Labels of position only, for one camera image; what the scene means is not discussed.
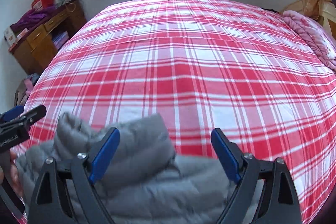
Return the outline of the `person's left hand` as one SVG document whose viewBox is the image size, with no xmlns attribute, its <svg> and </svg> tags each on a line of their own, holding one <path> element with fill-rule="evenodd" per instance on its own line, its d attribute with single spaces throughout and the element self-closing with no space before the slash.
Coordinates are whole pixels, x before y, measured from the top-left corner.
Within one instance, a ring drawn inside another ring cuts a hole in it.
<svg viewBox="0 0 336 224">
<path fill-rule="evenodd" d="M 18 155 L 13 150 L 1 154 L 1 183 L 6 178 L 13 191 L 19 197 L 23 197 L 23 188 L 19 179 L 18 168 L 15 165 L 17 157 Z"/>
</svg>

